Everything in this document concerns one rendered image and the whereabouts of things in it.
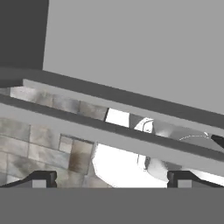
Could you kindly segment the dark grey fridge panel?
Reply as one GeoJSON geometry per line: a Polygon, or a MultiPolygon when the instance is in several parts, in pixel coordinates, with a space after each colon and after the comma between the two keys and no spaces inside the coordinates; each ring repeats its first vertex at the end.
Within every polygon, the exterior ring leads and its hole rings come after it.
{"type": "Polygon", "coordinates": [[[0,0],[0,88],[22,86],[22,72],[42,70],[49,0],[0,0]]]}

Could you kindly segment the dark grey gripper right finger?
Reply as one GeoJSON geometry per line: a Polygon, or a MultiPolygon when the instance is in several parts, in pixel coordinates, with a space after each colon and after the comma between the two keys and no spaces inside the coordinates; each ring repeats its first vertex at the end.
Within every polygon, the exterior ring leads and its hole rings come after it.
{"type": "Polygon", "coordinates": [[[223,188],[223,185],[203,180],[190,171],[168,171],[167,178],[168,188],[223,188]]]}

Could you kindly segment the light grey fridge door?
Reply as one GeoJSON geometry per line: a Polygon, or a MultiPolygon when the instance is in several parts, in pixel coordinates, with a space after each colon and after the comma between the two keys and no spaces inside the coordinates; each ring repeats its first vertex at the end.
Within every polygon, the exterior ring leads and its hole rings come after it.
{"type": "Polygon", "coordinates": [[[224,0],[50,0],[46,90],[224,136],[224,0]]]}

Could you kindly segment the white rounded object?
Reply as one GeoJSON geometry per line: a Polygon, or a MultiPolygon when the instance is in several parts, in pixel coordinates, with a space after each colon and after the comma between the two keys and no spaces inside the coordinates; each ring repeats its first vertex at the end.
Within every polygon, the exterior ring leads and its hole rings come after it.
{"type": "MultiPolygon", "coordinates": [[[[161,137],[207,147],[224,154],[224,138],[206,132],[175,126],[149,117],[141,117],[109,109],[105,121],[161,137]]],[[[113,187],[165,188],[168,171],[184,171],[183,165],[172,164],[104,144],[94,151],[93,167],[96,176],[113,187]]]]}

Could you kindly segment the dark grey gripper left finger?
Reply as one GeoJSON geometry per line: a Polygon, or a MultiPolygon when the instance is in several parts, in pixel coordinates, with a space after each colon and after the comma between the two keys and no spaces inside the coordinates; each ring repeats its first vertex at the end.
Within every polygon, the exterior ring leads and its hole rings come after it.
{"type": "Polygon", "coordinates": [[[0,185],[0,188],[56,188],[56,179],[56,171],[33,171],[26,178],[11,182],[9,184],[0,185]]]}

